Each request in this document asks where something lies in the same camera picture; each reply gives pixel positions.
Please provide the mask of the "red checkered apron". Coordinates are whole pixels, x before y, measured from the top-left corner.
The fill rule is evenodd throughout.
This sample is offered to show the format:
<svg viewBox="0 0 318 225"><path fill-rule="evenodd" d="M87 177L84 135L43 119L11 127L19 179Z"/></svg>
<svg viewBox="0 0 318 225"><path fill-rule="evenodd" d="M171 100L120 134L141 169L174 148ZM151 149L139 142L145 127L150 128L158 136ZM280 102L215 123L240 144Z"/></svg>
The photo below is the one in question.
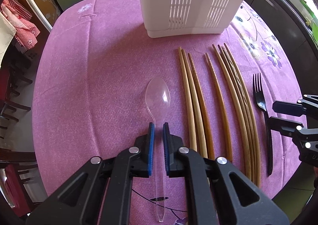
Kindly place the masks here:
<svg viewBox="0 0 318 225"><path fill-rule="evenodd" d="M1 14L14 27L19 44L27 50L34 48L40 30L30 21L32 14L18 0L3 0Z"/></svg>

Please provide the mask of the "pink floral tablecloth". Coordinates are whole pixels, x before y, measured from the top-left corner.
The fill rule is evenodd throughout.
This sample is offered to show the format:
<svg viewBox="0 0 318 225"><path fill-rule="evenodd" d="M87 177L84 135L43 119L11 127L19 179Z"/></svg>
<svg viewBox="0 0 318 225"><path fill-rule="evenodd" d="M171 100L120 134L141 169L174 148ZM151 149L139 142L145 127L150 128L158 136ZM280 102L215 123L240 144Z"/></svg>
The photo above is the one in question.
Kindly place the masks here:
<svg viewBox="0 0 318 225"><path fill-rule="evenodd" d="M140 0L84 0L55 22L40 59L32 104L33 143L48 194L93 156L117 156L152 121L145 90L165 80L170 132L189 143L188 115L178 49L190 53L203 91L216 157L226 155L222 115L211 72L218 78L229 122L233 164L244 169L235 107L218 59L227 45L247 91L261 74L267 110L274 101L295 102L301 90L278 39L252 8L242 3L221 34L152 39Z"/></svg>

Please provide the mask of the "dark wooden chair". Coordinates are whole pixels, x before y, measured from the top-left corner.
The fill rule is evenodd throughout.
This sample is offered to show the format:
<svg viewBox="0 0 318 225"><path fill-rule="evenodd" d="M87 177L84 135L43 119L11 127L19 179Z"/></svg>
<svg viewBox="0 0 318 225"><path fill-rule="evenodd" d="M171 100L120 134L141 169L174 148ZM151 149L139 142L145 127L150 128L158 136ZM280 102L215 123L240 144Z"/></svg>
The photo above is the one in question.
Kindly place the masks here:
<svg viewBox="0 0 318 225"><path fill-rule="evenodd" d="M1 63L1 144L31 135L31 105L34 84L32 62L9 47Z"/></svg>

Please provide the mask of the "black plastic fork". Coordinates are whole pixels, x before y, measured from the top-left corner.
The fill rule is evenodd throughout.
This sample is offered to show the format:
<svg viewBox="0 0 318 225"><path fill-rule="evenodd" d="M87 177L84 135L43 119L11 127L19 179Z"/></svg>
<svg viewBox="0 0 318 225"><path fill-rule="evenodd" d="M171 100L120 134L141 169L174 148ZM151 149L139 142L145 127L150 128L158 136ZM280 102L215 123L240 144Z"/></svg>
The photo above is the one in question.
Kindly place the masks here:
<svg viewBox="0 0 318 225"><path fill-rule="evenodd" d="M267 124L269 114L266 108L266 101L263 92L263 86L261 83L261 74L253 74L253 97L255 104L262 111L266 129L266 146L267 146L267 176L270 176L273 172L273 145L272 145L272 134Z"/></svg>

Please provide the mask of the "dark brown wooden chopstick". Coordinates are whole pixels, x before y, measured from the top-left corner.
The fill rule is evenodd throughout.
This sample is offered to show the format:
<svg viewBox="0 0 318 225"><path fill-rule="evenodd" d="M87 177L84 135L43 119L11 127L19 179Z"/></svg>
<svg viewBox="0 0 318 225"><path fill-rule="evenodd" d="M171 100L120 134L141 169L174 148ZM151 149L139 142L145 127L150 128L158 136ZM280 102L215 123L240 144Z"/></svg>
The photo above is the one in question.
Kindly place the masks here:
<svg viewBox="0 0 318 225"><path fill-rule="evenodd" d="M256 174L255 174L255 163L254 163L254 151L251 146L252 143L252 135L250 129L250 123L247 118L246 108L244 106L243 96L242 96L242 89L240 88L239 78L237 71L233 63L230 60L230 57L226 54L226 51L223 47L218 45L218 49L220 51L220 55L222 60L226 66L227 72L229 73L229 77L231 78L237 103L235 106L238 107L240 110L240 114L237 114L240 131L241 131L241 139L242 139L242 146L244 151L244 160L245 160L245 175L250 178L250 180L255 183L256 182Z"/></svg>

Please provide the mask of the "white hanging cloth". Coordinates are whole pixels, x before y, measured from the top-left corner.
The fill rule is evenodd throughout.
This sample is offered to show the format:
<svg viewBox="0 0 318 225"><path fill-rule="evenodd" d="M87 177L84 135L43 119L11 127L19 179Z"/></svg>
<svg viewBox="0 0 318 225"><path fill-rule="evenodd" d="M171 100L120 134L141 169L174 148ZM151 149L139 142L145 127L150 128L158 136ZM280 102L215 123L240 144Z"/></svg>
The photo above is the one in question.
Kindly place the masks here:
<svg viewBox="0 0 318 225"><path fill-rule="evenodd" d="M0 13L0 62L15 34L15 27Z"/></svg>

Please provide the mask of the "clear plastic spoon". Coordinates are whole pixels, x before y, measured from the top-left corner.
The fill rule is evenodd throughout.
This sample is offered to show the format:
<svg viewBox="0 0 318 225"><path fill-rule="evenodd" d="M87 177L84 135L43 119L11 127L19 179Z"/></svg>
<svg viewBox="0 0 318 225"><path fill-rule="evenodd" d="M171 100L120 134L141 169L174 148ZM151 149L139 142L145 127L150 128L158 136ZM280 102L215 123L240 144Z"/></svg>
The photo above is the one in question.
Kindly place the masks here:
<svg viewBox="0 0 318 225"><path fill-rule="evenodd" d="M170 107L170 91L162 78L155 77L150 80L145 92L145 103L155 126L153 176L155 183L156 218L158 222L163 223L166 214L166 170L162 137L164 119Z"/></svg>

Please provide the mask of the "light brown wooden chopstick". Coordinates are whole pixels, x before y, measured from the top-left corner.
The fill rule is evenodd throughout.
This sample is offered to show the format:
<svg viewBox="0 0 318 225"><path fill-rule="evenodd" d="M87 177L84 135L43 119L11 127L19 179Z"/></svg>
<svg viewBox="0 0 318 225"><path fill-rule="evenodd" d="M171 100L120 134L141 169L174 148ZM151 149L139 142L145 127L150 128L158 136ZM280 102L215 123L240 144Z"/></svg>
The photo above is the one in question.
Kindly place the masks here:
<svg viewBox="0 0 318 225"><path fill-rule="evenodd" d="M242 87L242 90L244 91L244 99L246 101L246 105L248 108L248 114L249 117L251 119L251 126L252 126L252 134L253 134L253 146L254 146L254 152L255 152L255 162L256 162L256 167L255 167L255 172L256 172L256 185L258 187L261 186L261 154L260 154L260 143L259 143L259 136L258 136L258 130L257 130L257 126L256 126L256 121L255 121L255 115L253 112L253 108L252 108L252 104L251 104L251 99L250 99L250 94L247 91L244 79L242 77L242 74L238 68L238 65L236 63L236 61L233 58L233 55L229 49L229 47L227 46L226 43L224 43L224 46L226 48L227 51L227 55L229 56L230 62L231 64L234 66L235 70L236 70L236 74L238 76L238 79L240 81L240 85Z"/></svg>

